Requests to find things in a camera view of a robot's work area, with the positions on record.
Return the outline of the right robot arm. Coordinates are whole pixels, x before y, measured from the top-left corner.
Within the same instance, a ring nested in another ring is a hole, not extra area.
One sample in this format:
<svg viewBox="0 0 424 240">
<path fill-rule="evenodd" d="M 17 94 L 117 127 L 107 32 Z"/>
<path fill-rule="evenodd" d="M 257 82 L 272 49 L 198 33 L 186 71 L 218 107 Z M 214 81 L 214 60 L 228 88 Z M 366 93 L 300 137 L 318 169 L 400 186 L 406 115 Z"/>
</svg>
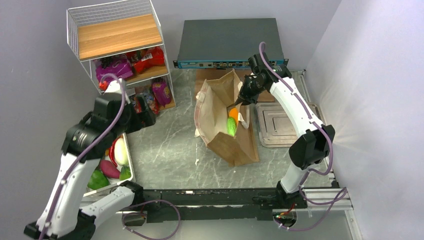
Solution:
<svg viewBox="0 0 424 240">
<path fill-rule="evenodd" d="M 263 91 L 269 92 L 291 121 L 297 140 L 289 148 L 291 164 L 277 184 L 276 203 L 287 208 L 295 201 L 309 171 L 333 154 L 335 129 L 325 125 L 311 110 L 284 64 L 270 66 L 266 54 L 248 59 L 252 71 L 244 77 L 235 105 L 256 104 Z"/>
</svg>

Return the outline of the green cabbage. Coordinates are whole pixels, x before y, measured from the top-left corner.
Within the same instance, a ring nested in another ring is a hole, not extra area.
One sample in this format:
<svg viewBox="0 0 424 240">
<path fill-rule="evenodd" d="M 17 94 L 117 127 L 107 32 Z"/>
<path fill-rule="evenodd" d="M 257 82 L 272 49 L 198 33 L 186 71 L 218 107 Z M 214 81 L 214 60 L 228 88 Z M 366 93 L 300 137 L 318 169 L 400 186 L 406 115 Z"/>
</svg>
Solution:
<svg viewBox="0 0 424 240">
<path fill-rule="evenodd" d="M 87 187 L 92 190 L 98 190 L 108 186 L 109 180 L 107 177 L 98 169 L 95 169 L 88 181 Z"/>
</svg>

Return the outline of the green lettuce toy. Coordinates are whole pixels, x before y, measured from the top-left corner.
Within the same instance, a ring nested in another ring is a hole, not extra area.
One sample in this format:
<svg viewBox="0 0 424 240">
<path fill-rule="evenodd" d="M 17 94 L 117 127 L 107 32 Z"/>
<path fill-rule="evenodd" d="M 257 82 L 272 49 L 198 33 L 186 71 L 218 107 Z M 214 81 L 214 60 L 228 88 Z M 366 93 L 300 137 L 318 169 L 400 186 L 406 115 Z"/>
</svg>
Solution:
<svg viewBox="0 0 424 240">
<path fill-rule="evenodd" d="M 228 117 L 226 122 L 227 134 L 230 136 L 235 136 L 237 131 L 237 123 L 233 117 Z"/>
</svg>

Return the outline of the brown burlap grocery bag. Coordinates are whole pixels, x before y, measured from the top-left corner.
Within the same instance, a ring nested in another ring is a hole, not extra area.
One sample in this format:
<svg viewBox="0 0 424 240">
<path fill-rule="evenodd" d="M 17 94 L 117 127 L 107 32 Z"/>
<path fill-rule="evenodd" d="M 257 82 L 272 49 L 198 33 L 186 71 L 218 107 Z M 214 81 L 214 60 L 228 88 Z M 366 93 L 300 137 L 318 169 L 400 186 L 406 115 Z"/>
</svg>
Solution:
<svg viewBox="0 0 424 240">
<path fill-rule="evenodd" d="M 206 79 L 196 95 L 196 131 L 205 145 L 231 167 L 260 161 L 250 107 L 235 104 L 242 85 L 235 70 L 232 70 L 221 78 Z M 235 136 L 227 133 L 227 118 L 232 108 L 238 110 Z"/>
</svg>

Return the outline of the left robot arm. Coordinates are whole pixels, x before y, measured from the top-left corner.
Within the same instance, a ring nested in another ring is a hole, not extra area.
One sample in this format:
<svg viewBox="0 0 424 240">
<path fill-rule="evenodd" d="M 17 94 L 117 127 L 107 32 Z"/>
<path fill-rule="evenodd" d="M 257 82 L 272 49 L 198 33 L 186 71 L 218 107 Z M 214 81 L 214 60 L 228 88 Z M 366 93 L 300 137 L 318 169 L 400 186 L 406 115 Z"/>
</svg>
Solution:
<svg viewBox="0 0 424 240">
<path fill-rule="evenodd" d="M 34 240 L 89 240 L 117 211 L 139 209 L 144 190 L 130 180 L 91 205 L 81 207 L 81 201 L 106 149 L 119 136 L 142 127 L 141 116 L 125 93 L 98 96 L 93 110 L 66 132 L 48 203 L 39 219 L 27 224 L 23 233 Z"/>
</svg>

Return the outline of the orange fruit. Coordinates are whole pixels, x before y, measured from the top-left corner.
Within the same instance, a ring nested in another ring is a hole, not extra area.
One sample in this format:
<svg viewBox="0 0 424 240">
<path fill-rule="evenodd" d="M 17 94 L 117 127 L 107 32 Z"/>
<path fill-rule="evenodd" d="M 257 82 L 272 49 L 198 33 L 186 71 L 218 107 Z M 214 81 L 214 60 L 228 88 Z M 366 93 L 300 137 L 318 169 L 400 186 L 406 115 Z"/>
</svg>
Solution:
<svg viewBox="0 0 424 240">
<path fill-rule="evenodd" d="M 235 120 L 235 122 L 237 123 L 239 121 L 239 112 L 238 110 L 233 107 L 232 109 L 229 110 L 228 112 L 228 117 L 229 118 L 233 118 Z"/>
</svg>

